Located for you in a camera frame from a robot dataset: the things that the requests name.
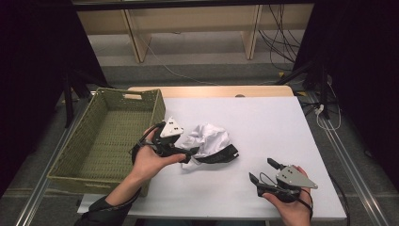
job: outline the metal rail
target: metal rail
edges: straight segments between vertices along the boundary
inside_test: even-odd
[[[317,102],[317,98],[315,97],[314,93],[310,93],[310,98],[312,102]],[[331,142],[335,153],[343,164],[343,169],[345,170],[346,174],[349,177],[349,180],[351,181],[353,187],[358,193],[358,196],[363,203],[363,206],[367,214],[369,215],[370,220],[373,222],[374,225],[390,225],[389,221],[382,212],[378,201],[375,199],[372,191],[367,186],[366,182],[361,176],[361,173],[359,172],[356,163],[352,160],[348,151],[345,149],[343,143],[341,142],[341,139],[338,136],[337,132],[333,129],[334,126],[331,123],[331,120],[325,120],[324,118],[319,118],[319,120],[322,123],[322,126],[327,128],[325,129],[327,137]]]
[[[17,226],[30,225],[30,223],[32,222],[32,219],[39,208],[40,202],[43,199],[44,193],[46,192],[46,189],[50,184],[50,181],[47,179],[47,173],[49,172],[50,168],[53,166],[53,163],[56,161],[56,157],[60,153],[65,142],[67,141],[67,138],[70,136],[73,127],[78,122],[78,119],[82,117],[84,109],[86,109],[87,103],[88,99],[82,99],[78,102],[76,107],[76,117],[74,117],[70,126],[64,130],[64,133],[62,134],[61,139],[57,143],[56,148],[52,156],[50,157],[50,160],[43,174],[41,175],[35,189],[31,193],[26,204],[24,205],[24,208],[21,211],[20,215],[18,216],[15,225]]]

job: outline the cable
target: cable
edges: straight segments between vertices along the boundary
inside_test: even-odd
[[[186,76],[186,75],[182,75],[182,74],[175,73],[174,71],[172,71],[172,70],[171,70],[171,69],[170,69],[170,68],[169,68],[169,67],[155,54],[155,52],[152,50],[152,48],[150,47],[150,45],[147,44],[147,42],[144,41],[144,39],[141,37],[141,35],[139,35],[139,37],[140,37],[140,39],[143,41],[143,43],[147,46],[147,48],[150,50],[150,52],[153,54],[153,56],[154,56],[154,57],[161,63],[161,65],[164,66],[170,73],[172,73],[172,74],[174,74],[174,75],[176,75],[176,76],[182,77],[182,78],[190,79],[190,80],[195,81],[195,82],[198,82],[198,83],[200,83],[200,84],[206,84],[206,85],[212,85],[212,86],[222,86],[222,85],[217,84],[217,83],[202,82],[202,81],[199,81],[199,80],[197,80],[197,79],[195,79],[195,78],[192,78],[192,77],[189,77],[189,76]],[[254,86],[260,86],[260,85],[263,85],[263,84],[275,84],[276,82],[277,82],[277,81],[265,81],[265,82],[262,82],[262,83],[255,84]]]
[[[304,106],[309,106],[309,105],[316,105],[316,106],[319,106],[319,105],[320,105],[320,102],[315,102],[315,103],[300,102],[300,104],[301,104],[302,107],[304,107]],[[336,105],[336,104],[337,104],[336,102],[327,102],[327,105]]]
[[[298,202],[300,202],[301,204],[305,205],[309,209],[309,211],[310,211],[309,217],[311,219],[313,217],[313,198],[311,197],[311,193],[309,191],[302,189],[302,188],[301,188],[301,191],[305,191],[306,193],[308,193],[309,197],[311,198],[311,204],[307,204],[305,201],[301,200],[300,198],[296,198],[296,200]]]
[[[314,108],[309,109],[306,113],[305,113],[305,117],[307,117],[309,114],[311,114],[311,112],[314,110]]]
[[[290,42],[287,40],[287,38],[284,35],[284,29],[282,27],[282,16],[284,14],[284,5],[279,5],[278,16],[279,16],[280,21],[278,21],[278,16],[275,15],[273,9],[271,8],[271,5],[269,5],[269,9],[270,9],[270,11],[271,11],[271,13],[273,15],[273,18],[276,21],[276,25],[278,26],[278,32],[281,33],[281,36],[282,36],[283,41],[284,41],[284,46],[287,48],[287,45],[288,45],[290,47],[291,51],[293,52],[293,54],[295,55],[294,50],[292,49],[292,46],[291,46]]]
[[[269,179],[269,181],[271,181],[275,186],[279,187],[269,176],[267,176],[264,172],[261,172],[261,173],[259,173],[259,180],[261,180],[263,183],[267,184],[264,180],[262,180],[262,176],[267,177],[267,179]]]
[[[132,149],[130,149],[128,153],[129,154],[133,154],[134,151],[135,151],[135,148],[137,148],[137,145],[138,145],[138,147],[142,147],[143,146],[143,142],[146,139],[146,137],[149,135],[149,133],[152,132],[154,129],[161,127],[164,124],[165,124],[165,122],[161,121],[159,123],[156,123],[152,127],[150,127],[150,129],[147,130],[147,132],[138,140],[138,142],[135,144],[135,146],[133,146]]]
[[[277,66],[274,62],[273,62],[273,57],[272,57],[272,52],[277,53],[278,55],[280,55],[281,57],[284,58],[284,62],[285,60],[289,60],[290,62],[294,63],[295,62],[295,57],[296,57],[296,53],[293,49],[293,47],[298,48],[299,46],[297,45],[292,45],[286,38],[286,36],[284,35],[284,29],[283,29],[283,14],[284,14],[284,5],[279,5],[279,8],[277,10],[277,15],[276,13],[273,11],[273,9],[271,8],[271,5],[269,5],[269,9],[273,15],[273,18],[276,22],[276,25],[278,27],[278,30],[275,34],[274,39],[268,37],[264,31],[259,30],[259,33],[262,36],[262,39],[264,41],[264,43],[270,48],[270,52],[269,52],[269,57],[270,57],[270,62],[272,63],[272,65],[279,69],[279,70],[283,70],[283,71],[290,71],[291,69],[284,69],[281,68],[279,66]],[[277,41],[277,36],[281,35],[282,41]],[[279,43],[282,44],[282,52],[280,50],[278,50],[275,47],[275,43]]]
[[[335,178],[329,172],[327,172],[327,173],[328,173],[328,176],[331,179],[331,181],[335,184],[335,186],[338,187],[338,189],[340,190],[341,194],[343,195],[344,211],[346,213],[346,225],[349,226],[350,225],[350,212],[349,212],[348,199],[346,198],[345,193],[343,193],[343,189],[340,187],[340,185],[335,180]]]
[[[334,89],[332,88],[332,86],[328,83],[328,85],[329,85],[329,87],[330,87],[330,89],[331,89],[331,91],[332,91],[332,93],[333,93],[333,95],[334,95],[334,97],[338,100],[338,98],[337,98],[337,96],[335,95],[335,92],[334,92]],[[327,131],[335,131],[335,130],[337,130],[337,129],[339,129],[340,127],[341,127],[341,121],[342,121],[342,119],[341,119],[341,109],[340,109],[340,106],[337,104],[337,107],[338,107],[338,117],[339,117],[339,121],[338,121],[338,125],[335,127],[335,128],[326,128],[326,127],[324,127],[324,126],[322,126],[321,124],[320,124],[320,121],[319,121],[319,115],[320,115],[320,113],[321,113],[321,111],[319,112],[319,113],[317,113],[316,112],[316,121],[317,121],[317,125],[320,127],[320,128],[322,128],[322,129],[324,129],[324,130],[327,130]]]

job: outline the basket handle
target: basket handle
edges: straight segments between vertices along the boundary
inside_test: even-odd
[[[134,90],[124,90],[123,96],[126,99],[130,100],[148,100],[154,97],[156,92],[159,92],[159,89],[152,89],[146,91],[134,91]]]
[[[109,186],[109,185],[104,185],[104,184],[99,185],[99,184],[89,184],[89,183],[85,183],[85,186],[93,187],[93,188],[111,188],[111,186]]]

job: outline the table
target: table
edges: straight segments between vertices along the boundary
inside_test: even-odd
[[[176,145],[199,123],[209,122],[226,128],[240,156],[231,163],[203,165],[194,171],[183,171],[180,164],[166,167],[152,179],[148,196],[139,198],[129,215],[140,218],[279,218],[275,207],[257,196],[256,187],[248,178],[249,172],[255,175],[264,172],[273,178],[277,172],[266,163],[266,158],[272,157],[282,164],[301,166],[319,185],[319,189],[311,192],[315,206],[313,218],[345,218],[302,109],[288,87],[160,89],[167,107],[166,118],[173,116],[184,128]],[[236,94],[247,97],[234,98]],[[78,213],[86,212],[101,196],[86,194]]]

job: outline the green basket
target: green basket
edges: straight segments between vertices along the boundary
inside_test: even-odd
[[[47,177],[69,192],[109,193],[132,170],[129,151],[165,111],[159,89],[97,89]]]

